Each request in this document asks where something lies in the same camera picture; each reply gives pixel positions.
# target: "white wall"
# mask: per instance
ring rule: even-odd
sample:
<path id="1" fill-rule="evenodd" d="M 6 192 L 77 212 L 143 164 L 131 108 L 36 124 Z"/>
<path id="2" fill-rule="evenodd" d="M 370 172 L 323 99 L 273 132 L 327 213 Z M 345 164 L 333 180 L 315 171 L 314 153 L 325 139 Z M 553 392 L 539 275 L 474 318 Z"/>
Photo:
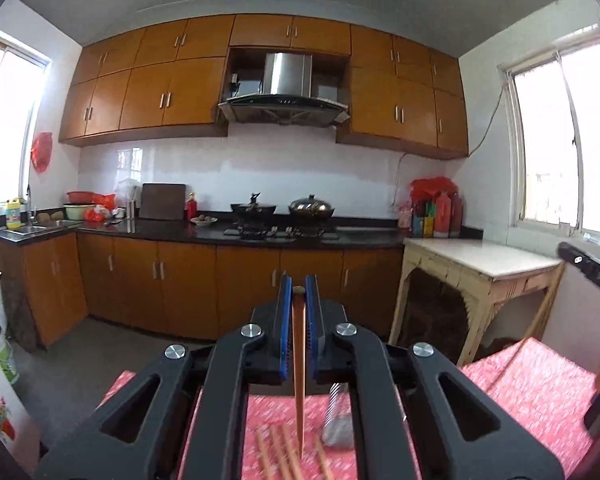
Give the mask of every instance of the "white wall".
<path id="1" fill-rule="evenodd" d="M 118 151 L 142 148 L 142 181 L 187 184 L 201 209 L 231 211 L 231 203 L 286 206 L 309 193 L 338 216 L 395 218 L 395 171 L 401 153 L 336 144 L 331 128 L 231 124 L 227 138 L 158 139 L 90 146 L 80 154 L 79 189 L 112 192 Z M 400 165 L 400 190 L 414 178 L 436 176 L 444 163 L 414 155 Z"/>
<path id="2" fill-rule="evenodd" d="M 499 65 L 523 60 L 533 52 L 548 48 L 553 41 L 599 21 L 600 11 L 595 0 L 558 0 L 464 54 L 460 58 L 460 70 L 470 149 L 482 139 L 496 104 L 503 83 Z M 558 237 L 509 226 L 515 203 L 506 99 L 505 93 L 480 149 L 466 160 L 449 162 L 446 175 L 464 193 L 465 224 L 484 229 L 485 239 L 553 255 L 560 241 Z M 597 246 L 580 245 L 600 256 Z M 538 298 L 508 303 L 484 340 L 488 342 L 502 335 L 504 328 L 517 327 L 513 331 L 519 332 L 537 306 Z M 562 279 L 543 341 L 589 370 L 598 366 L 600 293 L 574 269 L 567 269 Z"/>
<path id="3" fill-rule="evenodd" d="M 45 173 L 37 174 L 30 168 L 29 183 L 37 208 L 55 207 L 64 202 L 64 194 L 74 190 L 78 182 L 80 149 L 58 144 L 58 131 L 64 101 L 82 48 L 19 0 L 5 0 L 0 7 L 0 32 L 51 60 L 33 131 L 53 133 L 53 153 Z M 1 296 L 0 323 L 4 324 Z"/>

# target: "black countertop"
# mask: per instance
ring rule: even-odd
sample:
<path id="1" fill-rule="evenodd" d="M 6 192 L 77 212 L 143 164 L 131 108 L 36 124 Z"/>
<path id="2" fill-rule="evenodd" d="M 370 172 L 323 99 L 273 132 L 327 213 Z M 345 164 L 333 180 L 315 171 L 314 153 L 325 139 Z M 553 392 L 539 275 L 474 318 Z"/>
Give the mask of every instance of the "black countertop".
<path id="1" fill-rule="evenodd" d="M 0 229 L 0 240 L 17 245 L 27 245 L 37 241 L 61 236 L 69 230 L 81 233 L 139 238 L 158 242 L 184 242 L 241 247 L 269 247 L 289 249 L 392 249 L 401 248 L 404 234 L 396 228 L 381 227 L 337 227 L 337 239 L 328 238 L 282 238 L 270 237 L 265 240 L 243 240 L 228 236 L 224 231 L 233 227 L 230 221 L 215 222 L 207 227 L 196 227 L 186 221 L 123 220 L 118 224 L 105 226 L 99 223 L 83 222 L 77 226 L 21 236 L 7 229 Z"/>

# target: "window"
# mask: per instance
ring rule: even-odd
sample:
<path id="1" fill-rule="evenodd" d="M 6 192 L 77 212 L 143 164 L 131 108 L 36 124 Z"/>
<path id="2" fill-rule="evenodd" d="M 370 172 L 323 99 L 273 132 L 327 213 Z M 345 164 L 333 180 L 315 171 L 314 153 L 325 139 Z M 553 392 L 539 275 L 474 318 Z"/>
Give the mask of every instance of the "window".
<path id="1" fill-rule="evenodd" d="M 45 64 L 0 41 L 0 202 L 23 196 L 29 129 Z"/>
<path id="2" fill-rule="evenodd" d="M 510 69 L 507 79 L 519 218 L 600 232 L 600 32 L 589 36 Z"/>

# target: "red bottle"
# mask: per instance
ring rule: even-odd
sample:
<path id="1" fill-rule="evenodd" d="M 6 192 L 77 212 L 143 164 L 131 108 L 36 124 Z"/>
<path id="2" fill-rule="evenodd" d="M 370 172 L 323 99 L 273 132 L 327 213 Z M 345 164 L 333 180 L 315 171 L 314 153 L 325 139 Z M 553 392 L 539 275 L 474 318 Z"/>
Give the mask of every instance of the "red bottle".
<path id="1" fill-rule="evenodd" d="M 189 193 L 189 200 L 187 200 L 187 220 L 191 221 L 192 218 L 198 216 L 198 202 L 196 202 L 196 195 Z"/>

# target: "cutting board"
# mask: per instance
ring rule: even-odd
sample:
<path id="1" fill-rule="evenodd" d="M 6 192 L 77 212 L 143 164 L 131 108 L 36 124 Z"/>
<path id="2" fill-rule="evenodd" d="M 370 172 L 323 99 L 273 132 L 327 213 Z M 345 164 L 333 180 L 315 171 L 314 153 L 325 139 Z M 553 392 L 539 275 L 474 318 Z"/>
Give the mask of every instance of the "cutting board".
<path id="1" fill-rule="evenodd" d="M 140 218 L 182 220 L 186 200 L 184 184 L 142 184 Z"/>

